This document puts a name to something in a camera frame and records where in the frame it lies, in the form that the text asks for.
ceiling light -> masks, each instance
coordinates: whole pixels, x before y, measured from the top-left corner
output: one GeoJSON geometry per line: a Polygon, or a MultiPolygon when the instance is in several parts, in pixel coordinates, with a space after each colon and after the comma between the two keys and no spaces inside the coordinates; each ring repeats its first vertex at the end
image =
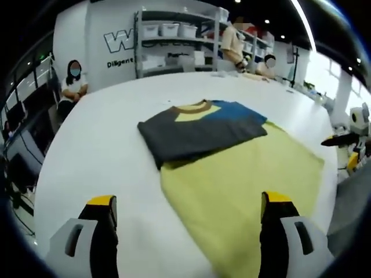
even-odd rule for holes
{"type": "Polygon", "coordinates": [[[304,28],[305,28],[305,30],[307,32],[307,35],[308,35],[308,38],[309,38],[309,42],[311,43],[312,51],[317,52],[317,48],[316,48],[315,42],[314,42],[313,33],[312,33],[311,27],[309,25],[308,19],[306,18],[305,14],[304,14],[303,9],[301,8],[298,0],[291,0],[291,3],[294,5],[297,13],[299,14],[299,16],[301,18],[301,21],[304,24],[304,28]]]}

person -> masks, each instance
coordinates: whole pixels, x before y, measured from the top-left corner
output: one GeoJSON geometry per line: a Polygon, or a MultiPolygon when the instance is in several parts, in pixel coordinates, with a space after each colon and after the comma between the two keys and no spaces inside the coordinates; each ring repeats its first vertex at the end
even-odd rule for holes
{"type": "Polygon", "coordinates": [[[270,79],[275,79],[275,74],[273,70],[275,65],[276,57],[272,54],[268,54],[265,56],[264,61],[258,63],[255,73],[270,79]]]}
{"type": "Polygon", "coordinates": [[[5,124],[4,124],[4,130],[2,131],[2,136],[5,141],[7,141],[9,138],[13,136],[13,132],[10,129],[10,124],[7,120],[5,121],[5,124]]]}
{"type": "Polygon", "coordinates": [[[58,103],[58,114],[65,120],[76,103],[88,92],[88,83],[81,74],[81,65],[72,60],[67,66],[67,77],[62,82],[62,99],[58,103]]]}
{"type": "Polygon", "coordinates": [[[243,56],[245,36],[238,30],[243,29],[243,17],[231,18],[232,25],[223,32],[221,51],[226,60],[235,64],[237,71],[246,72],[248,60],[243,56]]]}

white shirt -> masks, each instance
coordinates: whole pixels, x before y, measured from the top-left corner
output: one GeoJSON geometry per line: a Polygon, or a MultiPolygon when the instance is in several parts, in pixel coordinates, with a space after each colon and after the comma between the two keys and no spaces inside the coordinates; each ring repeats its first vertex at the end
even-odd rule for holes
{"type": "MultiPolygon", "coordinates": [[[[62,82],[62,91],[69,90],[71,93],[78,93],[83,85],[87,85],[87,81],[85,78],[85,75],[81,75],[79,80],[74,79],[74,83],[67,85],[66,78],[63,79],[62,82]]],[[[63,96],[60,101],[68,100],[70,102],[73,102],[73,100],[70,100],[68,97],[63,96]]]]}
{"type": "Polygon", "coordinates": [[[268,68],[265,62],[258,63],[256,70],[260,71],[264,75],[275,76],[273,68],[268,68]]]}

folded shirt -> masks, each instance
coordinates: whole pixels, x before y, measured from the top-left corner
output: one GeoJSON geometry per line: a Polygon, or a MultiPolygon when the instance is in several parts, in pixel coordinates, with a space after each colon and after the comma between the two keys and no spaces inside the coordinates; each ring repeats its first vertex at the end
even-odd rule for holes
{"type": "MultiPolygon", "coordinates": [[[[226,104],[225,107],[233,111],[233,105],[226,104]]],[[[222,105],[204,100],[186,107],[171,107],[140,122],[138,129],[160,169],[165,162],[194,161],[267,135],[261,126],[263,119],[246,109],[249,111],[228,114],[223,112],[222,105]]]]}

metal shelf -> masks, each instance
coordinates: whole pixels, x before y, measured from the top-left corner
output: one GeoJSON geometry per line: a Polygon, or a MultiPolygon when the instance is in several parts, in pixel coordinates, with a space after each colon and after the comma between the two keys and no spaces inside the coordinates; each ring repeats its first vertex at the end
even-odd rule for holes
{"type": "Polygon", "coordinates": [[[156,36],[153,38],[143,38],[142,42],[156,42],[156,41],[178,41],[178,42],[199,42],[199,43],[210,43],[214,44],[212,39],[202,38],[182,38],[179,36],[156,36]]]}
{"type": "Polygon", "coordinates": [[[212,45],[213,47],[213,65],[195,67],[197,70],[217,70],[217,58],[218,58],[218,41],[219,41],[219,18],[220,13],[217,12],[215,18],[205,16],[202,14],[194,14],[187,12],[174,12],[174,11],[156,11],[156,10],[139,10],[134,14],[134,56],[135,56],[135,69],[136,78],[142,78],[145,75],[166,71],[178,71],[181,72],[183,68],[181,66],[171,66],[163,68],[149,69],[142,71],[140,65],[143,59],[143,43],[146,42],[162,42],[162,41],[173,41],[173,42],[189,42],[194,43],[195,50],[200,50],[202,44],[212,45]],[[158,36],[155,38],[143,38],[143,22],[144,21],[180,21],[191,23],[198,27],[199,33],[196,34],[196,38],[181,38],[181,37],[163,37],[158,36]],[[214,39],[203,39],[201,36],[202,25],[213,24],[215,31],[214,39]]]}
{"type": "Polygon", "coordinates": [[[202,14],[187,13],[187,12],[172,12],[160,10],[144,10],[142,11],[143,21],[183,21],[188,23],[203,23],[206,21],[214,21],[215,19],[202,14]]]}
{"type": "MultiPolygon", "coordinates": [[[[220,23],[220,30],[224,31],[229,25],[227,23],[220,23]]],[[[246,32],[246,31],[239,31],[241,33],[244,34],[244,36],[246,36],[246,40],[247,41],[253,41],[255,36],[249,32],[246,32]]],[[[270,45],[268,44],[268,42],[266,42],[265,40],[261,39],[261,38],[258,38],[256,37],[256,40],[257,40],[257,43],[259,44],[259,46],[263,46],[263,47],[269,47],[270,45]]]]}
{"type": "MultiPolygon", "coordinates": [[[[195,65],[197,71],[212,71],[212,65],[195,65]]],[[[183,67],[181,65],[167,65],[165,67],[157,67],[142,70],[143,77],[153,76],[156,74],[175,74],[182,72],[183,67]]]]}

